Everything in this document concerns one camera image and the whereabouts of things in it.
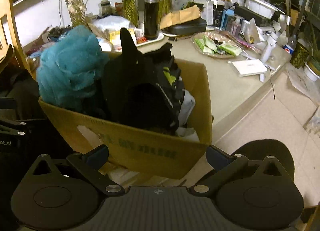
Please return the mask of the brown cardboard box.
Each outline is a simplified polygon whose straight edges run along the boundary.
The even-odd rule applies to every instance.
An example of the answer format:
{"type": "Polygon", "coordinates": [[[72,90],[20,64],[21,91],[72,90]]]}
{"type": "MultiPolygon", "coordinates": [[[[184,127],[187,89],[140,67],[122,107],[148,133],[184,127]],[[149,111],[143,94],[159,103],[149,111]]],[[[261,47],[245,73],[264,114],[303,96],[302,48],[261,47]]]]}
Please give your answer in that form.
{"type": "Polygon", "coordinates": [[[131,171],[181,179],[211,145],[213,121],[206,66],[183,59],[176,59],[176,63],[182,70],[185,88],[196,100],[188,126],[197,133],[197,142],[97,119],[42,100],[39,104],[74,151],[85,154],[106,144],[114,164],[131,171]]]}

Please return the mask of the wooden chair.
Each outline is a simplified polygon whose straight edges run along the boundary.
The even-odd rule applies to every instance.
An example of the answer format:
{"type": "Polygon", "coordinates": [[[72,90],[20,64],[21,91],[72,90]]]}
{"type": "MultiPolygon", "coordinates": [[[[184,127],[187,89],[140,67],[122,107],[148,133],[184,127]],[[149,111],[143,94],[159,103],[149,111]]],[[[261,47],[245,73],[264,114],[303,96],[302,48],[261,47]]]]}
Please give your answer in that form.
{"type": "Polygon", "coordinates": [[[15,64],[23,69],[27,70],[32,75],[30,66],[27,62],[27,56],[25,55],[23,48],[18,37],[13,1],[12,0],[1,0],[1,72],[7,67],[8,64],[15,62],[15,64]],[[7,41],[6,33],[4,30],[2,19],[7,19],[9,28],[9,38],[11,43],[7,41]]]}

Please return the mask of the black green fabric glove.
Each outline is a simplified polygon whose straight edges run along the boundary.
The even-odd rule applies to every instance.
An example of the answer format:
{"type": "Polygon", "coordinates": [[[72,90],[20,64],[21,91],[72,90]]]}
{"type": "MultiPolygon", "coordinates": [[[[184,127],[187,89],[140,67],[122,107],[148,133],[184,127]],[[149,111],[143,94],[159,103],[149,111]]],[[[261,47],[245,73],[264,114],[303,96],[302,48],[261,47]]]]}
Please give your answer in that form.
{"type": "Polygon", "coordinates": [[[158,84],[165,94],[166,101],[173,115],[178,118],[184,101],[184,82],[181,69],[171,55],[156,65],[158,84]]]}

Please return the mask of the yellow medicine box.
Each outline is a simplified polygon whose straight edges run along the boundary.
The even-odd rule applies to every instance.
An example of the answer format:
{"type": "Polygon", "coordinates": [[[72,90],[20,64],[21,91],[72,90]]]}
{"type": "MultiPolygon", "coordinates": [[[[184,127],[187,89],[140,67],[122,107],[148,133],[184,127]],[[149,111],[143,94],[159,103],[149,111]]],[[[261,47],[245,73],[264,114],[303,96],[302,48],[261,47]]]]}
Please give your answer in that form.
{"type": "MultiPolygon", "coordinates": [[[[134,29],[129,28],[129,33],[133,39],[133,42],[137,44],[137,39],[135,36],[134,29]]],[[[121,40],[120,40],[120,30],[118,31],[110,31],[109,32],[109,41],[113,46],[120,46],[121,45],[121,40]]]]}

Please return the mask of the black round fabric hat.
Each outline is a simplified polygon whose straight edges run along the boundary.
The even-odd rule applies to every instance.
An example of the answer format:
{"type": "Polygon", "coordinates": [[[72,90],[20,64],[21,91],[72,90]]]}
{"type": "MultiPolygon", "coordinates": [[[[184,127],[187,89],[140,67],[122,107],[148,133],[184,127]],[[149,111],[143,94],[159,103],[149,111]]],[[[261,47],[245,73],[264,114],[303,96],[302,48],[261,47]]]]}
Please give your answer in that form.
{"type": "Polygon", "coordinates": [[[172,44],[167,42],[157,50],[142,53],[125,28],[120,30],[120,40],[121,55],[104,67],[106,120],[173,135],[179,120],[159,87],[156,70],[157,64],[172,55],[172,44]]]}

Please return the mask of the teal mesh bath sponge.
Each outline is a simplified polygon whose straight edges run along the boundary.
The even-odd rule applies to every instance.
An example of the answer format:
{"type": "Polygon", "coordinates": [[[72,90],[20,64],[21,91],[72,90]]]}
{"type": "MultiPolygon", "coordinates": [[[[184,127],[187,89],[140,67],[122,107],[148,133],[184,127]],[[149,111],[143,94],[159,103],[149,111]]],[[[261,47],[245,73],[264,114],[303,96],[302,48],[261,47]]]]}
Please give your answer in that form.
{"type": "Polygon", "coordinates": [[[68,31],[40,56],[36,72],[41,99],[64,109],[82,111],[82,102],[94,96],[108,55],[85,26],[68,31]]]}

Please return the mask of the brown paper envelope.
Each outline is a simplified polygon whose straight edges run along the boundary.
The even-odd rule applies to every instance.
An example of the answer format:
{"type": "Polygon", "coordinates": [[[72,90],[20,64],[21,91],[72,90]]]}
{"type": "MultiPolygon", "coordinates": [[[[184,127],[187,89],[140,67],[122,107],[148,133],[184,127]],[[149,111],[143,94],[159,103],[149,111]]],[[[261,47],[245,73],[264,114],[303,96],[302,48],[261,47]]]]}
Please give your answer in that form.
{"type": "Polygon", "coordinates": [[[163,16],[160,23],[160,29],[165,29],[174,25],[183,24],[201,17],[200,9],[194,5],[192,7],[173,11],[163,16]]]}

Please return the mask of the black thermos bottle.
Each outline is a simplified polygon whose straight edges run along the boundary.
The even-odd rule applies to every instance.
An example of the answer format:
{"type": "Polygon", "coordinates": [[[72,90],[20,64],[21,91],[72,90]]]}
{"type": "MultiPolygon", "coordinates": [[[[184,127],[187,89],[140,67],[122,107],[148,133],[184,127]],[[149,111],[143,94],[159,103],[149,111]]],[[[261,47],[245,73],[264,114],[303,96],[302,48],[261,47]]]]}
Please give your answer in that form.
{"type": "Polygon", "coordinates": [[[158,37],[158,10],[159,0],[144,0],[144,37],[147,40],[158,37]]]}

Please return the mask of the green wet wipes pack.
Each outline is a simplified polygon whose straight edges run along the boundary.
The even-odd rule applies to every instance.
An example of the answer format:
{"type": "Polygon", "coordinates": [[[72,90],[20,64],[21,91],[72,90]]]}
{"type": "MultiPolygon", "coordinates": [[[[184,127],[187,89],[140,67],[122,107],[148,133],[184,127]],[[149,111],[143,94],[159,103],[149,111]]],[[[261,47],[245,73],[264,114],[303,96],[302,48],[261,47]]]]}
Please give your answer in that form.
{"type": "Polygon", "coordinates": [[[233,44],[229,44],[227,42],[219,45],[219,48],[222,49],[223,51],[233,55],[233,56],[238,56],[242,53],[241,48],[239,48],[238,46],[235,46],[233,44]]]}

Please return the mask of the white flat box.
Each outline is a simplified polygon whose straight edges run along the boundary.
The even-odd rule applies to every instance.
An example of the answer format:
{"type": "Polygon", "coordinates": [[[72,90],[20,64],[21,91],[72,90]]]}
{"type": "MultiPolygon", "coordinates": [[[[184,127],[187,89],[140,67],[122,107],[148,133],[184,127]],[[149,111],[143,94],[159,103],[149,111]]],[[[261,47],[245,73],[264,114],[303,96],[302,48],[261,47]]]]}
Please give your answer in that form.
{"type": "Polygon", "coordinates": [[[267,67],[258,59],[233,61],[231,67],[240,77],[255,76],[267,72],[267,67]]]}

